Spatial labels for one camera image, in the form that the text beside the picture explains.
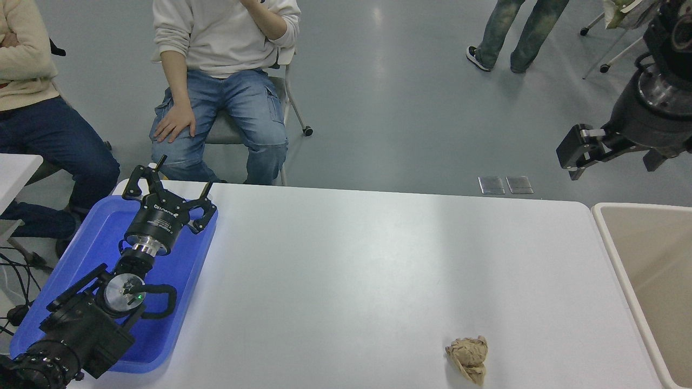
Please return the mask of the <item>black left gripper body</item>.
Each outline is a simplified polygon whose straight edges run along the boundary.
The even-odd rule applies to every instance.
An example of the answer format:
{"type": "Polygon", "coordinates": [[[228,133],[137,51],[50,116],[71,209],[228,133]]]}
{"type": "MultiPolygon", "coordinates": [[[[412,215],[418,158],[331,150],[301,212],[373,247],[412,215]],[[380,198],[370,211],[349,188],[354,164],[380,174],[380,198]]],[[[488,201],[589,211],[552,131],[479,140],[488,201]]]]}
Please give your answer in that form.
{"type": "Polygon", "coordinates": [[[183,226],[190,221],[184,202],[185,199],[175,194],[147,194],[124,234],[125,241],[131,246],[156,245],[158,256],[170,254],[183,226]]]}

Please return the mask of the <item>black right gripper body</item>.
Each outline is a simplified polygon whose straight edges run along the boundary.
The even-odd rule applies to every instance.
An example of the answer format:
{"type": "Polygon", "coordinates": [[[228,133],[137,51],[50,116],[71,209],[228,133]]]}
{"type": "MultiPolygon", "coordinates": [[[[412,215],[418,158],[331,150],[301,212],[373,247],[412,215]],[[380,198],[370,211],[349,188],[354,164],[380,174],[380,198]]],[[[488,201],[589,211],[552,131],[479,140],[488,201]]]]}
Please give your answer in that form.
{"type": "Polygon", "coordinates": [[[690,114],[652,108],[638,92],[637,81],[623,89],[605,124],[605,144],[619,143],[675,152],[690,152],[690,114]]]}

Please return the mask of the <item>person's right hand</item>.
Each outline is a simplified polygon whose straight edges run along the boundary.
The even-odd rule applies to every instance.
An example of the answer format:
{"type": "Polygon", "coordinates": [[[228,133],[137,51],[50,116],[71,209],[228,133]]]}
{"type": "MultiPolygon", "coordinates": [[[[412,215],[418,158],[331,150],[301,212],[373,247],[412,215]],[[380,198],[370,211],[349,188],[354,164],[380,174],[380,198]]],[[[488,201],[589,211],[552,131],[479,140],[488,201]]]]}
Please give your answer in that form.
{"type": "Polygon", "coordinates": [[[173,143],[187,130],[189,136],[197,134],[196,118],[190,103],[174,103],[170,111],[154,128],[154,140],[173,143]]]}

